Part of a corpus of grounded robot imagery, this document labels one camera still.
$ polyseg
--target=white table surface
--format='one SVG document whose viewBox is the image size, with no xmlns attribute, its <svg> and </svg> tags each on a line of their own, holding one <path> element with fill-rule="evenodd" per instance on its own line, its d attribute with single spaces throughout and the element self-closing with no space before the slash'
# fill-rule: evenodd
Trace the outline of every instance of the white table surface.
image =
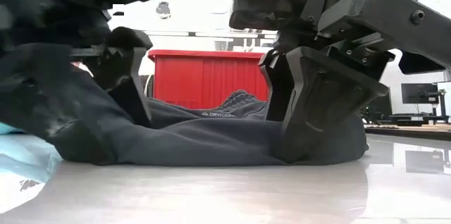
<svg viewBox="0 0 451 224">
<path fill-rule="evenodd" d="M 1 214 L 0 223 L 451 223 L 451 169 L 436 165 L 451 142 L 368 138 L 361 160 L 336 166 L 62 162 L 34 199 Z M 429 152 L 430 161 L 412 164 L 406 151 Z"/>
</svg>

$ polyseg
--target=fabric garment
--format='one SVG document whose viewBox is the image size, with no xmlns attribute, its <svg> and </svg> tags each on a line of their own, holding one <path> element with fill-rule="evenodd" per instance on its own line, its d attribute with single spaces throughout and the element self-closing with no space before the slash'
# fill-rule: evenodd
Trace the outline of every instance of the fabric garment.
<svg viewBox="0 0 451 224">
<path fill-rule="evenodd" d="M 53 144 L 69 161 L 97 165 L 284 165 L 271 155 L 282 123 L 264 120 L 265 102 L 233 93 L 218 108 L 190 110 L 150 99 L 152 127 L 131 117 L 91 78 L 73 68 L 64 77 L 49 70 L 35 85 L 0 96 L 0 120 Z M 367 150 L 362 121 L 353 116 L 323 135 L 308 159 L 296 164 L 353 161 Z"/>
</svg>

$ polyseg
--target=black screw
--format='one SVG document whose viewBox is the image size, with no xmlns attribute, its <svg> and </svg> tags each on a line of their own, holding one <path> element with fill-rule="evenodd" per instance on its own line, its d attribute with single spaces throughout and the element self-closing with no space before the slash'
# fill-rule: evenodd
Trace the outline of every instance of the black screw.
<svg viewBox="0 0 451 224">
<path fill-rule="evenodd" d="M 412 13 L 412 15 L 410 16 L 410 20 L 412 21 L 412 23 L 414 23 L 415 25 L 420 24 L 420 22 L 424 19 L 425 15 L 424 12 L 421 10 L 416 10 Z"/>
</svg>

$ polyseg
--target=red storage bin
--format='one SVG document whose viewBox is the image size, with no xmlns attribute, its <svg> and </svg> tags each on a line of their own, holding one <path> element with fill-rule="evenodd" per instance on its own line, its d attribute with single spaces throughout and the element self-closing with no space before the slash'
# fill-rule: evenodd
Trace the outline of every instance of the red storage bin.
<svg viewBox="0 0 451 224">
<path fill-rule="evenodd" d="M 263 54 L 231 51 L 151 50 L 154 98 L 187 108 L 214 108 L 243 89 L 267 100 L 258 62 Z"/>
</svg>

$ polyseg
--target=cable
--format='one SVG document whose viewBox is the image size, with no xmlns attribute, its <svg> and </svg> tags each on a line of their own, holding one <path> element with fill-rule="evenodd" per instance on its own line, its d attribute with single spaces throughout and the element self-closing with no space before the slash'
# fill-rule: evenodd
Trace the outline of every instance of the cable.
<svg viewBox="0 0 451 224">
<path fill-rule="evenodd" d="M 414 104 L 415 108 L 416 108 L 416 114 L 419 115 L 420 114 L 420 107 L 418 104 Z"/>
<path fill-rule="evenodd" d="M 149 87 L 149 82 L 150 82 L 150 78 L 151 77 L 152 77 L 152 75 L 149 75 L 149 77 L 147 77 L 146 85 L 144 86 L 144 96 L 145 97 L 148 97 L 147 94 L 148 94 L 149 91 L 147 91 L 147 88 Z"/>
</svg>

